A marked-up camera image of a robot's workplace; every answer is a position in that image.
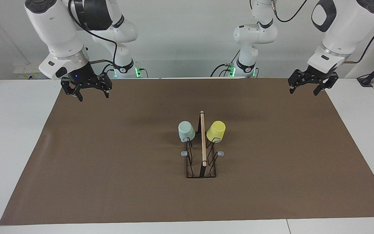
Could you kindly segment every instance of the white table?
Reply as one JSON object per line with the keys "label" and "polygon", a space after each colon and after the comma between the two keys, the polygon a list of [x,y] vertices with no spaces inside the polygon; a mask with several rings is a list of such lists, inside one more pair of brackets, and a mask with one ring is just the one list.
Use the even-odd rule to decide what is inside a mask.
{"label": "white table", "polygon": [[[0,218],[60,89],[52,80],[0,80]],[[374,173],[374,90],[341,79],[327,93]],[[8,226],[2,233],[370,234],[374,218]]]}

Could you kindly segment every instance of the white robot link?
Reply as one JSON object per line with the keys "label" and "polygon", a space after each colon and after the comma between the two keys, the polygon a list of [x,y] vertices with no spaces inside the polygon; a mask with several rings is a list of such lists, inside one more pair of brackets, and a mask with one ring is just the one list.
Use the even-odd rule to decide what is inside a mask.
{"label": "white robot link", "polygon": [[288,79],[291,94],[307,83],[318,84],[314,95],[334,85],[337,67],[374,28],[374,0],[320,0],[312,21],[325,37],[308,60],[307,70],[296,70]]}
{"label": "white robot link", "polygon": [[240,45],[239,58],[233,64],[234,76],[253,76],[258,57],[255,45],[272,43],[278,36],[278,29],[273,24],[271,0],[254,0],[252,15],[256,24],[241,25],[233,33]]}
{"label": "white robot link", "polygon": [[25,1],[27,15],[50,52],[40,64],[40,71],[53,80],[61,79],[66,94],[76,96],[80,101],[83,100],[80,89],[86,88],[100,89],[108,98],[112,82],[105,72],[94,73],[86,48],[77,36],[77,27],[91,33],[96,43],[110,51],[119,77],[136,74],[136,62],[122,43],[136,40],[138,31],[124,18],[116,1]]}

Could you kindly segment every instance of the wooden handle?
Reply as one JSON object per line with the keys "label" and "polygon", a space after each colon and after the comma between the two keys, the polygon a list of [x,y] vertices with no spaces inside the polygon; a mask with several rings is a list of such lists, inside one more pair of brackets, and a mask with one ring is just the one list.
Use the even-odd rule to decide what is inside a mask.
{"label": "wooden handle", "polygon": [[206,128],[205,128],[205,112],[200,112],[200,120],[202,126],[202,166],[207,166],[207,152],[206,152]]}

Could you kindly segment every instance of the yellow cup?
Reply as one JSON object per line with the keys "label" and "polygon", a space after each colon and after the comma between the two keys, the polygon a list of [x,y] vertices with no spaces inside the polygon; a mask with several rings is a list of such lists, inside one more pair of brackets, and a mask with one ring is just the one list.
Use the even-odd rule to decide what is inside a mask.
{"label": "yellow cup", "polygon": [[222,121],[215,121],[207,131],[207,138],[211,142],[221,142],[226,131],[226,125]]}

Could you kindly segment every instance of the brown table surface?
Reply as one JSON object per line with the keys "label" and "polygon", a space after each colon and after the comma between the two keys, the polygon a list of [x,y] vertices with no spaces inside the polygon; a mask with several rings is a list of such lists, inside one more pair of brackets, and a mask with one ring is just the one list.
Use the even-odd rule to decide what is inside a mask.
{"label": "brown table surface", "polygon": [[[284,79],[116,80],[60,92],[0,225],[374,216],[374,175],[325,92]],[[223,121],[218,177],[177,126]]]}

